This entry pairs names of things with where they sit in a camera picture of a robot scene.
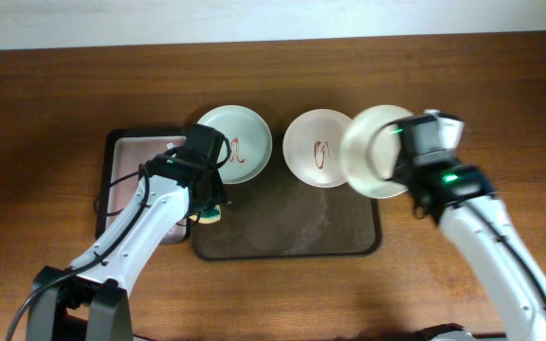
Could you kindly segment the pale green plate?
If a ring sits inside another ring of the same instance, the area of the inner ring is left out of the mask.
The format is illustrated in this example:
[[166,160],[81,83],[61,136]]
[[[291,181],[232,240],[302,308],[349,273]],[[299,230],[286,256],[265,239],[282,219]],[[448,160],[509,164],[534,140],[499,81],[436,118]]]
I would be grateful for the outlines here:
[[240,105],[216,107],[197,121],[214,128],[229,141],[230,155],[219,170],[224,184],[244,183],[266,166],[272,153],[272,135],[266,122]]

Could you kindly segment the white plate front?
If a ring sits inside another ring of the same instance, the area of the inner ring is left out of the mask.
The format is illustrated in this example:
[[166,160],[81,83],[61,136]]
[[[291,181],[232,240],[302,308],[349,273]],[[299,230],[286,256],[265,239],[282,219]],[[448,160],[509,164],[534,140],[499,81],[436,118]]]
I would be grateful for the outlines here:
[[400,152],[396,120],[413,112],[396,105],[377,105],[355,116],[340,143],[340,166],[349,186],[359,194],[387,199],[407,188],[391,180]]

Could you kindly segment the white plate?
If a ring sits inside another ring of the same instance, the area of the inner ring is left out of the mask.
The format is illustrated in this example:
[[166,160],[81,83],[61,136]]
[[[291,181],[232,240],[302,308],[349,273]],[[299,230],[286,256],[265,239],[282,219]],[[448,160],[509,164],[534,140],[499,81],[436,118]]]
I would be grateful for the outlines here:
[[340,166],[349,186],[359,194],[387,199],[407,188],[391,180],[400,152],[396,120],[413,112],[396,105],[377,105],[355,116],[340,143]]
[[302,182],[334,188],[346,182],[340,161],[340,141],[352,120],[331,109],[315,109],[287,128],[282,152],[286,165]]

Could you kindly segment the green and yellow sponge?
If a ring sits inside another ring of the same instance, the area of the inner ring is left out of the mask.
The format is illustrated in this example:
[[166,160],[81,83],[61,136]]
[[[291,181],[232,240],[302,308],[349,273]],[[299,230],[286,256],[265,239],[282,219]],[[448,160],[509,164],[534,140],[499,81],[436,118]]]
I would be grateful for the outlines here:
[[221,208],[216,205],[213,208],[191,215],[189,220],[195,224],[214,224],[221,220]]

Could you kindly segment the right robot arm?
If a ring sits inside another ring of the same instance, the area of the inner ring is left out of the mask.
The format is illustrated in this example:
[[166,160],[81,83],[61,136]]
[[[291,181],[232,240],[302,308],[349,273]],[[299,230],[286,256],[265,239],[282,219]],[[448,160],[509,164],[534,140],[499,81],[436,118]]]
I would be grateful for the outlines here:
[[445,132],[461,123],[446,114],[393,121],[399,152],[391,180],[407,187],[414,214],[429,216],[467,261],[507,339],[546,340],[546,276],[489,179],[445,141]]

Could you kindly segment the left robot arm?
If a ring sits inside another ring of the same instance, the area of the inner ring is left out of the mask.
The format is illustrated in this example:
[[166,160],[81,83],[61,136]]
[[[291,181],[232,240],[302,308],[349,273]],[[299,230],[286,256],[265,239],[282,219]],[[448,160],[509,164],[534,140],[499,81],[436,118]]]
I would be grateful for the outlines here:
[[133,340],[129,296],[170,228],[227,202],[219,154],[228,139],[200,124],[183,145],[139,165],[136,191],[100,237],[64,270],[46,266],[12,319],[28,340]]

